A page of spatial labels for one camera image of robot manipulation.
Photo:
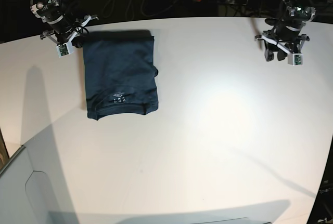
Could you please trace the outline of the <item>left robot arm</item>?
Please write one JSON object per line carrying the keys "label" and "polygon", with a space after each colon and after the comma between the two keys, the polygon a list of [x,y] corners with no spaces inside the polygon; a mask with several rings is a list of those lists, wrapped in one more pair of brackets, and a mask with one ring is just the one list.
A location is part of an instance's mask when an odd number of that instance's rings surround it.
{"label": "left robot arm", "polygon": [[266,18],[265,23],[272,28],[255,36],[255,40],[264,43],[264,56],[267,62],[288,60],[290,65],[302,65],[305,42],[310,37],[301,30],[308,22],[313,21],[319,12],[321,2],[316,0],[281,0],[279,16]]}

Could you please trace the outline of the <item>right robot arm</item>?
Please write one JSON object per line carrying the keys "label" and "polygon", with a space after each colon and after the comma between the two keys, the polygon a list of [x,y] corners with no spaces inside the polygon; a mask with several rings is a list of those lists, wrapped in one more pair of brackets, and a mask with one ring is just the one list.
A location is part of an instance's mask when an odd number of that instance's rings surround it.
{"label": "right robot arm", "polygon": [[73,52],[73,48],[82,48],[83,40],[89,31],[85,27],[90,21],[98,19],[96,15],[86,15],[83,19],[74,18],[69,9],[72,4],[65,0],[30,0],[30,11],[52,29],[40,35],[40,39],[48,38],[56,44],[60,56]]}

